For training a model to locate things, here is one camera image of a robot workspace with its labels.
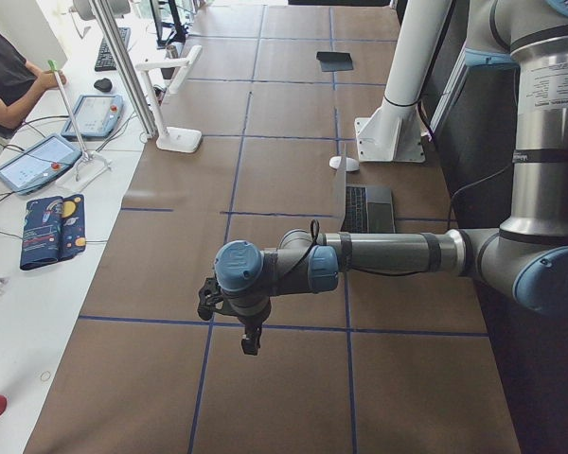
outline printed label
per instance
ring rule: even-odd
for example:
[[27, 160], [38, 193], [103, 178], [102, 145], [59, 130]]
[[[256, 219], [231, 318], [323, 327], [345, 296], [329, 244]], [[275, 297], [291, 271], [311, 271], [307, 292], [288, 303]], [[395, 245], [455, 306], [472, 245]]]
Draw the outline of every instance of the printed label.
[[568, 62], [524, 71], [518, 113], [568, 109]]

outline laptop keyboard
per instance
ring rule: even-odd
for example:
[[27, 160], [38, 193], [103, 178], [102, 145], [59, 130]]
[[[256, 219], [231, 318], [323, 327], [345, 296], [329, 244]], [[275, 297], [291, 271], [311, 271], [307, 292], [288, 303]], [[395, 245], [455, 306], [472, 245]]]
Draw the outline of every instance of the laptop keyboard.
[[366, 212], [366, 188], [346, 187], [345, 220], [341, 230], [351, 234], [368, 233], [368, 213]]
[[[131, 29], [127, 26], [118, 28], [120, 37], [124, 42], [124, 46], [128, 47], [131, 38]], [[109, 46], [105, 42], [105, 38], [101, 40], [101, 45], [98, 47], [97, 61], [95, 62], [95, 71], [114, 71], [115, 61]]]

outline black computer mouse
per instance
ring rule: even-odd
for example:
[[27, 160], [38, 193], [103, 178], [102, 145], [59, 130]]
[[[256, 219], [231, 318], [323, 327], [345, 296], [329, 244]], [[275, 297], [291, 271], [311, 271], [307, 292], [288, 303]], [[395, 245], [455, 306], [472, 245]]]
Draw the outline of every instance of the black computer mouse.
[[110, 93], [112, 91], [112, 82], [107, 79], [107, 78], [103, 78], [103, 79], [99, 79], [95, 82], [95, 85], [93, 85], [96, 89], [98, 89], [100, 92], [103, 93]]

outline black shirt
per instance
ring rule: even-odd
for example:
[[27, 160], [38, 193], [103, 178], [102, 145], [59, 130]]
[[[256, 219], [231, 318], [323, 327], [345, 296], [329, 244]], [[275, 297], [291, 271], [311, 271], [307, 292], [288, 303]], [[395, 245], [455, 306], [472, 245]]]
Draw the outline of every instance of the black shirt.
[[0, 98], [10, 105], [23, 96], [36, 77], [26, 68], [26, 58], [0, 34]]

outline white computer mouse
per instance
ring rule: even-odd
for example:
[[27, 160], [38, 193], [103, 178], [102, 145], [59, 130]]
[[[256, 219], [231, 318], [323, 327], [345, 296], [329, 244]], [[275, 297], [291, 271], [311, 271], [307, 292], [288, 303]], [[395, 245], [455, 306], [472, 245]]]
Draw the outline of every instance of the white computer mouse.
[[[328, 165], [334, 169], [339, 168], [339, 164], [341, 164], [341, 156], [332, 156], [328, 162]], [[346, 169], [347, 172], [356, 172], [360, 170], [360, 163], [357, 159], [347, 158]]]

